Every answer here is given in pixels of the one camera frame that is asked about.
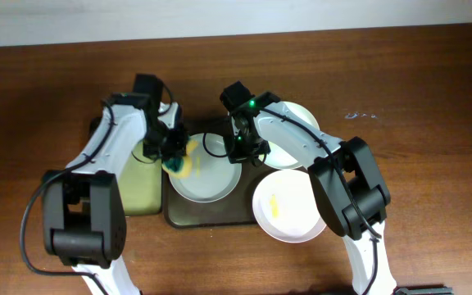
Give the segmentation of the yellow green sponge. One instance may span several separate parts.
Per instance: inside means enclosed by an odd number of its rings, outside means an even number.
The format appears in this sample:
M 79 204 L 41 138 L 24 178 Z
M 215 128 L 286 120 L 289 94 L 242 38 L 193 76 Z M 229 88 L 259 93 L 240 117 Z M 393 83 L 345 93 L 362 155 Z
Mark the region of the yellow green sponge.
M 185 155 L 172 157 L 162 162 L 162 169 L 169 175 L 177 179 L 187 178 L 193 168 L 191 154 L 197 148 L 198 141 L 190 139 L 185 147 Z

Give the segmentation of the white plate with yellow streak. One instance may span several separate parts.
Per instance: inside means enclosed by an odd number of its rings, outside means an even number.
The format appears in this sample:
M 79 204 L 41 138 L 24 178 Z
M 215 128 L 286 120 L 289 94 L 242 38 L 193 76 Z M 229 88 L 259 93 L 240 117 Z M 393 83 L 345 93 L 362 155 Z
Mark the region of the white plate with yellow streak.
M 227 157 L 213 157 L 202 145 L 204 133 L 194 134 L 192 141 L 198 146 L 191 154 L 192 170 L 186 178 L 170 177 L 175 191 L 192 202 L 215 202 L 228 196 L 237 186 L 242 174 L 241 164 L 231 164 Z M 206 133 L 206 147 L 209 152 L 221 155 L 225 153 L 223 137 Z

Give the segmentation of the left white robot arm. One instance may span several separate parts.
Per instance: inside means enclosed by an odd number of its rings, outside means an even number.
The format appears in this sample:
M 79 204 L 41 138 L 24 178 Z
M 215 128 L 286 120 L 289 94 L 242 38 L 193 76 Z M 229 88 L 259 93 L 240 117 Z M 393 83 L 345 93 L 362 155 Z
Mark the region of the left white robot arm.
M 138 294 L 121 254 L 126 218 L 119 188 L 131 152 L 184 155 L 187 135 L 182 109 L 156 95 L 114 93 L 83 151 L 64 170 L 43 177 L 43 241 L 48 254 L 71 267 L 93 294 Z

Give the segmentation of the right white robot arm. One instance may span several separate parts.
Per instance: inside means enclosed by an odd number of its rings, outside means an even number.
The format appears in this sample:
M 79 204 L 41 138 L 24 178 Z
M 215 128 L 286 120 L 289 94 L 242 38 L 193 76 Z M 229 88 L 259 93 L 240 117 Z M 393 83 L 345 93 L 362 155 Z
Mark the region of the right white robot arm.
M 357 294 L 393 294 L 397 288 L 384 245 L 386 207 L 391 197 L 374 155 L 358 137 L 328 135 L 299 118 L 271 92 L 258 96 L 225 90 L 220 101 L 234 136 L 227 153 L 232 162 L 282 148 L 306 169 L 316 208 L 328 228 L 343 239 Z

